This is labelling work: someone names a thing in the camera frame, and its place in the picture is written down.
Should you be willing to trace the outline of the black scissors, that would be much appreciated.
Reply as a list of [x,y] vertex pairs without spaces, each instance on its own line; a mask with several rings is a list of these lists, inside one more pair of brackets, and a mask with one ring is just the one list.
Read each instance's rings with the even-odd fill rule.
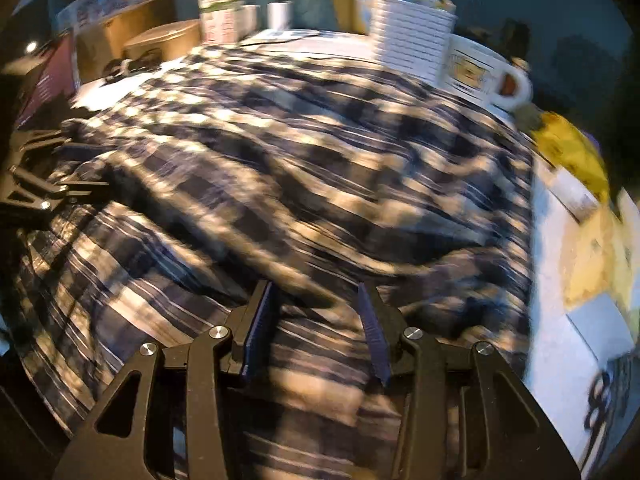
[[631,407],[634,388],[634,356],[631,353],[620,356],[606,364],[604,370],[593,378],[588,393],[588,411],[584,419],[584,429],[589,434],[585,451],[582,453],[580,471],[588,476],[602,460],[602,456],[612,441],[615,446],[629,427],[629,417],[634,417]]

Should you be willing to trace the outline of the green white milk carton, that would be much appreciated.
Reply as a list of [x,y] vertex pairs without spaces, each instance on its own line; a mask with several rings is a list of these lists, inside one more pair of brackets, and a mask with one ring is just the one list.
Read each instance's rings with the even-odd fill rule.
[[244,0],[198,0],[202,38],[216,46],[231,46],[241,37]]

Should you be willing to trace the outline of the beige lidded food container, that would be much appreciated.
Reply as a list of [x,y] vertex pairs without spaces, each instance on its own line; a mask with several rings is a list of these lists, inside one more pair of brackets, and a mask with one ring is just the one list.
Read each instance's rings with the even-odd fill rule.
[[162,61],[168,62],[187,55],[200,43],[200,21],[178,21],[153,27],[129,39],[122,47],[122,54],[133,60],[146,51],[157,49]]

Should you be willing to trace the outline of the plaid pajama pants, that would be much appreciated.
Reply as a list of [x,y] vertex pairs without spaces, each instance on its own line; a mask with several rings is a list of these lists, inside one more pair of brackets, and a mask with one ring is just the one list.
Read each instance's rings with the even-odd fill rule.
[[287,294],[243,460],[265,479],[386,474],[399,417],[375,388],[357,287],[454,344],[529,350],[529,143],[476,106],[367,62],[202,47],[64,131],[55,179],[105,179],[20,235],[15,336],[66,434],[147,340],[186,344],[262,278]]

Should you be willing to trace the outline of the white power adapter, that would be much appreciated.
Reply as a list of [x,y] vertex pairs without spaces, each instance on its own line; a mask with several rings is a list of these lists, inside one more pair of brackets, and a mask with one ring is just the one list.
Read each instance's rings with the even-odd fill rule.
[[292,1],[273,1],[267,6],[267,25],[271,30],[289,30],[292,25]]

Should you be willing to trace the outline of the white perforated plastic basket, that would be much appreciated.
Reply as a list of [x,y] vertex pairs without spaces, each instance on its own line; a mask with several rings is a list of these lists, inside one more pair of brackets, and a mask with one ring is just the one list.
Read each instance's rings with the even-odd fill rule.
[[372,0],[372,58],[434,86],[456,19],[451,0]]

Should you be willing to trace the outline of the cardboard box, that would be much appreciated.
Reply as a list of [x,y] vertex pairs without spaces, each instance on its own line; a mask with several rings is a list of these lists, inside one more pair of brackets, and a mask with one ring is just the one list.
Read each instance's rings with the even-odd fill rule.
[[172,22],[175,16],[171,0],[148,0],[79,29],[75,47],[80,83],[99,79],[106,64],[122,56],[128,40]]

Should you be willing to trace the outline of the white bear mug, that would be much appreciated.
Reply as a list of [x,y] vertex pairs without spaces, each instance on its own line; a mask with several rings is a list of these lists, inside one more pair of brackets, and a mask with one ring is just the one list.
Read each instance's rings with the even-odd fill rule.
[[488,47],[451,35],[439,87],[481,107],[492,105],[512,112],[532,99],[525,70]]

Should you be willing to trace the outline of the yellow duck snack bag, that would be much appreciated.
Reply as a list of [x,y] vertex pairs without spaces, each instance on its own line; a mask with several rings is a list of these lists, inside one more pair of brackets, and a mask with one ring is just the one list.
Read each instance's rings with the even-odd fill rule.
[[596,146],[563,116],[542,112],[532,133],[538,152],[552,166],[563,167],[600,202],[610,198],[604,161]]

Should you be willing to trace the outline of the white power strip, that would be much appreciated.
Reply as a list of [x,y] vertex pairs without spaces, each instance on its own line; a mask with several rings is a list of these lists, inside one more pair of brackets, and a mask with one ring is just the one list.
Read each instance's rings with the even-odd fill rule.
[[320,30],[315,29],[265,29],[240,42],[242,47],[265,46],[266,44],[288,44],[302,39],[318,37]]

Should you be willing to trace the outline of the white tube bottle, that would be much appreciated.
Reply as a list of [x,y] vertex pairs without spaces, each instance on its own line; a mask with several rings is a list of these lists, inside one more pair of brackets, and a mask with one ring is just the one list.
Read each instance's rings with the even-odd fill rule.
[[594,195],[564,167],[552,172],[549,190],[577,222],[587,220],[599,208]]

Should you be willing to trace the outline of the tablet with red screen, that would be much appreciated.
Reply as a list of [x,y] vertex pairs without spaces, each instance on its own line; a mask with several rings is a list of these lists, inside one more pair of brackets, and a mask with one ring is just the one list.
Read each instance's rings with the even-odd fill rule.
[[17,127],[58,96],[70,99],[80,86],[75,37],[70,29],[48,41],[28,59],[34,61],[35,66],[27,73],[26,89],[18,97],[14,122]]

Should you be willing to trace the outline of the yellow tissue pack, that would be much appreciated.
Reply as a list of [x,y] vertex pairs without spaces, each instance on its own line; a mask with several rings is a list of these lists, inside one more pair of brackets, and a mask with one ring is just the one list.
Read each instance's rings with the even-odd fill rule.
[[626,190],[616,210],[600,207],[566,240],[562,277],[571,309],[601,294],[623,312],[639,309],[639,208]]

